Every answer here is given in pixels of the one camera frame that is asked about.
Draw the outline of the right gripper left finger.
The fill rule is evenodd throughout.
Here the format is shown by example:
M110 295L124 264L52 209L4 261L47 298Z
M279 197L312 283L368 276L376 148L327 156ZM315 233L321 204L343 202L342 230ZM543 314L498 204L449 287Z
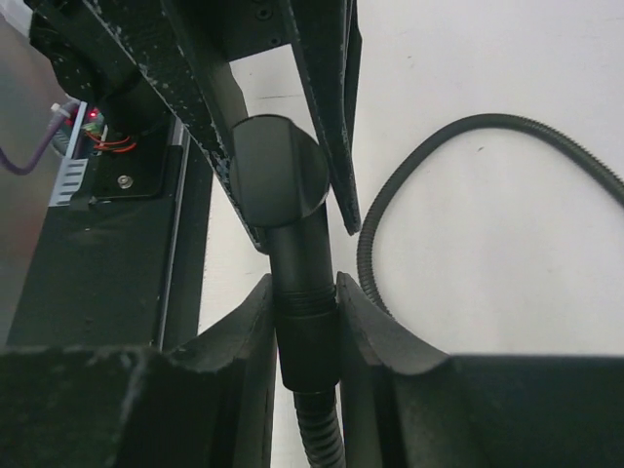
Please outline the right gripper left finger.
M269 276L176 350L1 353L5 467L266 467L276 339Z

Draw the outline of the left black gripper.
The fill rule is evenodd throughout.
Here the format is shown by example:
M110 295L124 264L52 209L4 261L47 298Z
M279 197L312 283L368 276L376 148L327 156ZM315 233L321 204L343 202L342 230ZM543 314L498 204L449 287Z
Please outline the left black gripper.
M355 1L86 1L210 163L237 217L232 130L248 117L229 61L292 45L348 234L362 226L353 138L362 54Z

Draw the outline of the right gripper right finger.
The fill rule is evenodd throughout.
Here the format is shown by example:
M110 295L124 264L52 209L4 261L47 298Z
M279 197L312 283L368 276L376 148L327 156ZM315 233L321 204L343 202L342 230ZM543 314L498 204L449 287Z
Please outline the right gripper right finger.
M337 277L350 467L619 467L623 361L449 355Z

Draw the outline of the black threaded elbow fitting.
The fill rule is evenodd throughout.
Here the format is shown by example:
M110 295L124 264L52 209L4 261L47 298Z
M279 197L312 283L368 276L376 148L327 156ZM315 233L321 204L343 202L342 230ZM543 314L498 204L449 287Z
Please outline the black threaded elbow fitting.
M269 271L250 229L294 223L316 207L304 194L309 156L323 160L303 86L289 47L232 65L249 115L233 129L234 194L215 183L209 212L200 322L220 320L246 298Z

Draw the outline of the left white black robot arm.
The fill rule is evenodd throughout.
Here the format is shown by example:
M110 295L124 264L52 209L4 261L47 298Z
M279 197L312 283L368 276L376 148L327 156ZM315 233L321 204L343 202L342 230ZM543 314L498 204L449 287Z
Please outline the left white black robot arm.
M290 46L349 234L362 225L352 144L362 37L353 1L33 1L29 40L71 96L125 136L177 117L229 190L247 114L231 63Z

